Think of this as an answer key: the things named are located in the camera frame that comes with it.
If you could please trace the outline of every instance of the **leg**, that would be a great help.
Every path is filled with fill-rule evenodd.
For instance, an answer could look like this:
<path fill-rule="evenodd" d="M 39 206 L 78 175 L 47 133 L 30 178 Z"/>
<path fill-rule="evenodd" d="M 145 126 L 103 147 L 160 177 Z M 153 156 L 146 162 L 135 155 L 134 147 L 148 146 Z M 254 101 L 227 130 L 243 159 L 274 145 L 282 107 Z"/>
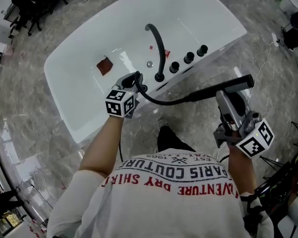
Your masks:
<path fill-rule="evenodd" d="M 41 32 L 42 31 L 42 28 L 40 28 L 39 19 L 36 21 L 36 26 L 38 27 L 39 32 Z"/>
<path fill-rule="evenodd" d="M 30 27 L 30 29 L 28 31 L 28 36 L 31 36 L 32 35 L 31 30 L 32 30 L 34 24 L 35 24 L 35 21 L 33 21 L 32 24 L 31 24 L 31 27 Z"/>
<path fill-rule="evenodd" d="M 9 201 L 11 198 L 13 198 L 14 196 L 17 196 L 18 193 L 16 192 L 16 190 L 11 190 L 5 193 L 0 194 L 0 202 L 5 202 L 5 201 Z"/>
<path fill-rule="evenodd" d="M 16 207 L 20 207 L 23 206 L 24 202 L 23 201 L 9 201 L 5 204 L 4 209 L 6 211 L 10 211 Z"/>
<path fill-rule="evenodd" d="M 168 126 L 163 126 L 161 127 L 158 136 L 158 152 L 162 152 L 169 148 L 195 152 L 190 146 L 183 143 Z"/>
<path fill-rule="evenodd" d="M 63 0 L 63 2 L 66 4 L 66 5 L 68 5 L 69 3 L 66 1 L 66 0 Z"/>

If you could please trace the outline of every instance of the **cable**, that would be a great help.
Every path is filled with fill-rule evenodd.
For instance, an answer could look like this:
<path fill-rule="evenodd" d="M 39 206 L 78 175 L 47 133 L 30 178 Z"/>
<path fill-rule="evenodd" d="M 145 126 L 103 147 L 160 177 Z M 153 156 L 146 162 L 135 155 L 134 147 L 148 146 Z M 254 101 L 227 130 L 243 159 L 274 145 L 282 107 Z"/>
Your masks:
<path fill-rule="evenodd" d="M 45 197 L 41 194 L 41 192 L 39 192 L 38 191 L 38 189 L 32 184 L 32 183 L 30 183 L 29 181 L 22 181 L 18 186 L 17 186 L 17 188 L 18 187 L 20 187 L 21 186 L 21 184 L 23 184 L 23 183 L 28 183 L 28 184 L 30 184 L 38 193 L 39 193 L 39 195 L 43 198 L 43 200 L 53 209 L 53 207 L 52 207 L 52 205 L 45 199 Z"/>
<path fill-rule="evenodd" d="M 256 82 L 257 82 L 257 81 L 256 81 L 257 76 L 259 75 L 259 73 L 260 73 L 262 67 L 268 62 L 268 57 L 269 57 L 269 55 L 270 55 L 270 46 L 271 46 L 273 43 L 274 43 L 274 42 L 271 42 L 271 44 L 269 44 L 269 52 L 268 52 L 268 55 L 267 55 L 266 62 L 264 62 L 263 65 L 260 66 L 259 71 L 258 71 L 257 75 L 255 76 L 255 79 L 254 79 L 254 86 L 253 86 L 252 90 L 250 91 L 250 93 L 249 93 L 249 95 L 248 95 L 247 103 L 249 102 L 250 96 L 251 96 L 251 94 L 252 94 L 252 92 L 253 92 L 253 90 L 254 90 L 254 88 L 255 88 L 255 85 L 256 85 Z"/>
<path fill-rule="evenodd" d="M 183 103 L 183 102 L 186 102 L 186 97 L 184 98 L 181 98 L 181 99 L 178 99 L 178 100 L 175 100 L 175 101 L 159 101 L 159 100 L 156 100 L 152 97 L 150 97 L 147 93 L 144 92 L 143 88 L 141 87 L 139 81 L 138 81 L 138 78 L 140 77 L 140 72 L 139 71 L 136 71 L 135 72 L 135 84 L 138 88 L 138 91 L 149 101 L 151 101 L 152 103 L 155 103 L 157 105 L 161 105 L 161 106 L 173 106 L 173 105 L 177 105 L 177 104 L 180 104 L 180 103 Z"/>
<path fill-rule="evenodd" d="M 40 169 L 38 169 L 37 167 L 35 167 L 35 169 L 37 169 L 37 170 L 42 174 L 42 176 L 43 176 L 43 178 L 44 178 L 45 187 L 46 187 L 46 191 L 47 191 L 48 195 L 49 195 L 50 198 L 52 198 L 55 202 L 57 202 L 57 200 L 56 200 L 54 197 L 52 197 L 51 194 L 49 193 L 48 184 L 47 184 L 47 182 L 46 182 L 46 179 L 45 179 L 44 174 L 43 174 L 42 171 L 41 171 Z"/>
<path fill-rule="evenodd" d="M 220 150 L 221 150 L 224 146 L 225 146 L 225 144 L 223 144 L 223 145 L 219 148 L 216 160 L 218 160 Z"/>
<path fill-rule="evenodd" d="M 226 156 L 224 156 L 224 157 L 220 160 L 220 163 L 221 163 L 223 160 L 227 159 L 228 157 L 229 157 L 229 154 L 226 155 Z"/>
<path fill-rule="evenodd" d="M 119 140 L 119 155 L 120 155 L 120 160 L 121 160 L 121 162 L 124 162 L 124 160 L 123 160 L 123 155 L 122 155 L 122 153 L 121 153 L 121 144 L 120 144 L 120 142 L 121 142 L 121 139 Z"/>
<path fill-rule="evenodd" d="M 34 187 L 34 185 L 31 184 L 30 182 L 27 181 L 27 183 L 29 183 L 40 194 L 40 196 L 43 198 L 43 200 L 45 202 L 47 202 L 47 204 L 53 209 L 52 205 L 44 198 L 44 196 L 41 194 L 41 192 L 39 192 L 39 190 L 36 187 Z"/>

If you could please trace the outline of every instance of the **black knob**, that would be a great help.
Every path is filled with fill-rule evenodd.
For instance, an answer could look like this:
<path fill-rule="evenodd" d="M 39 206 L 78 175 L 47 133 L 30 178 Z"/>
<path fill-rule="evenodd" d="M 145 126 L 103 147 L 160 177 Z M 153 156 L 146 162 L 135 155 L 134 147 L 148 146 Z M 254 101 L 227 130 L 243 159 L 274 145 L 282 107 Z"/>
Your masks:
<path fill-rule="evenodd" d="M 171 66 L 170 66 L 170 72 L 171 72 L 171 73 L 176 73 L 176 72 L 178 72 L 179 67 L 180 67 L 180 64 L 179 64 L 178 62 L 174 61 L 174 62 L 171 64 Z"/>
<path fill-rule="evenodd" d="M 202 57 L 204 56 L 206 53 L 208 52 L 208 47 L 206 45 L 202 45 L 198 51 L 197 51 L 197 54 L 198 56 Z"/>
<path fill-rule="evenodd" d="M 187 53 L 187 55 L 184 58 L 184 62 L 186 64 L 191 63 L 194 60 L 194 54 L 192 52 Z"/>

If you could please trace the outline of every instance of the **black faucet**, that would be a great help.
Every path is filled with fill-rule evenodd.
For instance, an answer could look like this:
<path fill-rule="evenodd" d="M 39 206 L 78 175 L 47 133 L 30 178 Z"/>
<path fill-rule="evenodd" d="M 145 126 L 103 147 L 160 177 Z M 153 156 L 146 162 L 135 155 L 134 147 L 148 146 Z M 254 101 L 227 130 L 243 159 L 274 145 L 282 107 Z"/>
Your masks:
<path fill-rule="evenodd" d="M 160 63 L 159 63 L 158 73 L 154 76 L 154 79 L 157 82 L 162 82 L 164 80 L 163 69 L 164 69 L 164 64 L 165 64 L 165 51 L 164 51 L 163 41 L 162 41 L 162 38 L 161 38 L 158 30 L 156 29 L 156 27 L 154 25 L 152 25 L 152 24 L 146 25 L 145 30 L 152 31 L 152 34 L 153 34 L 155 41 L 157 42 L 157 45 L 158 45 L 159 55 L 160 55 Z"/>

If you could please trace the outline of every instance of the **gray floor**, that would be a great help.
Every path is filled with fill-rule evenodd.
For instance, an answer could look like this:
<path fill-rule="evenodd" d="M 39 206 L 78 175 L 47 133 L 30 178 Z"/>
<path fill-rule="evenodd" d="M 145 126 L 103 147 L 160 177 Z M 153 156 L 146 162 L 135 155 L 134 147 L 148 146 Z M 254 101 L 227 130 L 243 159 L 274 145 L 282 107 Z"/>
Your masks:
<path fill-rule="evenodd" d="M 117 0 L 68 1 L 69 5 L 60 4 L 43 20 L 42 32 L 34 30 L 27 37 L 23 29 L 14 42 L 14 54 L 4 57 L 4 68 L 0 68 L 1 160 L 15 185 L 21 179 L 29 179 L 52 205 L 69 185 L 88 142 L 75 144 L 62 122 L 45 79 L 44 62 L 73 30 Z M 255 77 L 266 61 L 271 33 L 281 35 L 280 27 L 288 23 L 278 0 L 220 1 L 244 25 L 247 35 L 224 56 L 207 68 L 200 68 L 160 99 L 176 99 L 195 89 L 235 78 L 239 73 Z M 271 45 L 269 61 L 257 77 L 250 106 L 266 117 L 276 135 L 272 150 L 265 156 L 281 162 L 289 160 L 296 150 L 292 144 L 298 140 L 298 132 L 291 126 L 292 120 L 298 122 L 298 51 L 290 53 L 285 47 Z M 137 111 L 137 116 L 125 121 L 123 127 L 124 158 L 155 152 L 156 121 L 161 117 L 195 150 L 216 157 L 213 131 L 220 120 L 214 99 L 173 107 L 149 104 Z M 226 151 L 223 148 L 219 158 Z M 258 182 L 271 172 L 260 160 L 255 162 L 255 169 Z M 38 199 L 28 183 L 23 183 L 22 188 L 21 196 L 30 201 L 43 219 L 48 217 L 51 208 Z"/>

